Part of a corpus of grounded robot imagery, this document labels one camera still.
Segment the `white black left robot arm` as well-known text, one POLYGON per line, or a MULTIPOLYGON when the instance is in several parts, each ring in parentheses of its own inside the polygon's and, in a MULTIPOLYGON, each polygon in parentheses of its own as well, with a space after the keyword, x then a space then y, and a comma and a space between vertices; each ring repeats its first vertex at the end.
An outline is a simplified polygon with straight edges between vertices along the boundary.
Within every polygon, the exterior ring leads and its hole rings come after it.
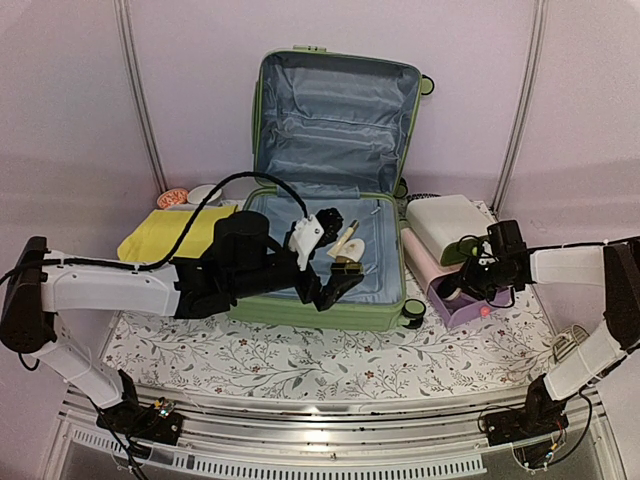
POLYGON ((183 417, 170 401, 143 406, 131 377, 93 359, 58 320, 59 313, 132 310, 199 320, 228 312, 241 299, 286 289, 325 311, 364 277, 353 260, 333 264, 327 281, 312 267, 316 250, 333 243, 341 227, 338 211, 324 209, 295 222, 277 241, 266 216, 239 211, 216 222, 212 244, 199 257, 153 264, 75 258, 33 237, 2 278, 2 344, 48 365, 83 391, 97 406, 101 428, 173 444, 183 417))

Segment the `green hard-shell suitcase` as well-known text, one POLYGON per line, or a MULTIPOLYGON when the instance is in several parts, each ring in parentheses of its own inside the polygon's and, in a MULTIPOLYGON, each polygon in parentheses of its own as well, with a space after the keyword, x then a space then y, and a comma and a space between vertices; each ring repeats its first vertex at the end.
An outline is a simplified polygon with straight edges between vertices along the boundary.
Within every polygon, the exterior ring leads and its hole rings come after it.
POLYGON ((356 331, 397 327, 406 299, 400 184, 420 100, 433 80, 391 60, 306 48, 267 54, 253 102, 252 153, 261 173, 245 208, 282 240, 300 217, 335 208, 365 244, 364 277, 326 311, 294 289, 242 299, 242 322, 356 331))

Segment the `black gold rectangular case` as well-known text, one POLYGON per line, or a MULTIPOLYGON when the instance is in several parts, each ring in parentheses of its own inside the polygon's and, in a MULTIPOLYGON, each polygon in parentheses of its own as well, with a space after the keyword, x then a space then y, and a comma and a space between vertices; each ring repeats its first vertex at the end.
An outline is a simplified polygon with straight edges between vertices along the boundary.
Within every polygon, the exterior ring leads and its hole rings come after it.
POLYGON ((363 266, 360 262, 335 262, 331 264, 332 275, 363 275, 363 266))

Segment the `black round object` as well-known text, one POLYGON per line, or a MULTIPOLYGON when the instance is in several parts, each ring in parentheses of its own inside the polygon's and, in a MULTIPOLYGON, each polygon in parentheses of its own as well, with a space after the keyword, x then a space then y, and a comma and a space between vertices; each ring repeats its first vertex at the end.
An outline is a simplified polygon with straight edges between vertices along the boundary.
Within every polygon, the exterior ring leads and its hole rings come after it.
POLYGON ((437 286, 436 293, 443 302, 451 302, 461 295, 462 289, 459 285, 459 282, 451 277, 445 278, 437 286))

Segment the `yellow garment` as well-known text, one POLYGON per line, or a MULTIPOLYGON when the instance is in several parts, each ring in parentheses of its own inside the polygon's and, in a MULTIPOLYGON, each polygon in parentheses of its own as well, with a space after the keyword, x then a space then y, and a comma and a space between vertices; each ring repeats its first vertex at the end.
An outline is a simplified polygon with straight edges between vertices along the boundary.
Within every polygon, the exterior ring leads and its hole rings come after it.
MULTIPOLYGON (((175 255, 199 258, 214 240, 215 223, 236 210, 235 205, 204 208, 175 255)), ((152 211, 119 245, 118 259, 137 263, 161 260, 173 247, 191 216, 192 211, 152 211)))

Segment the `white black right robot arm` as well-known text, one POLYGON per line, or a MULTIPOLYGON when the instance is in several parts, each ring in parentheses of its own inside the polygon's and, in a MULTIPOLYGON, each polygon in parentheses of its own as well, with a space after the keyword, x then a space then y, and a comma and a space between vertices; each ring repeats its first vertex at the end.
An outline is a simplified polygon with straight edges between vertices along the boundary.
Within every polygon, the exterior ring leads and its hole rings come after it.
POLYGON ((478 300, 534 287, 554 325, 576 321, 588 334, 567 348, 549 371, 532 380, 522 407, 487 413, 492 445, 517 442, 567 427, 567 402, 639 348, 639 239, 542 247, 526 245, 515 220, 494 223, 485 238, 467 235, 453 287, 478 300))

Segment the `white green purple drawer box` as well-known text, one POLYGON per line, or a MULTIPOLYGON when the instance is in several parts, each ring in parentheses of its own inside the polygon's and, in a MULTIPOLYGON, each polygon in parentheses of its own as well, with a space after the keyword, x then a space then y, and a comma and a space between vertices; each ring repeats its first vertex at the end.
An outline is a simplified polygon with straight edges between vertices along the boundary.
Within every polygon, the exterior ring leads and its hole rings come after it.
POLYGON ((407 203, 405 218, 401 239, 406 265, 446 328, 513 304, 507 288, 494 300, 476 300, 462 292, 454 301, 443 302, 436 293, 445 278, 457 280, 465 260, 477 252, 478 242, 486 238, 487 227, 492 224, 491 218, 467 197, 456 194, 412 201, 407 203))

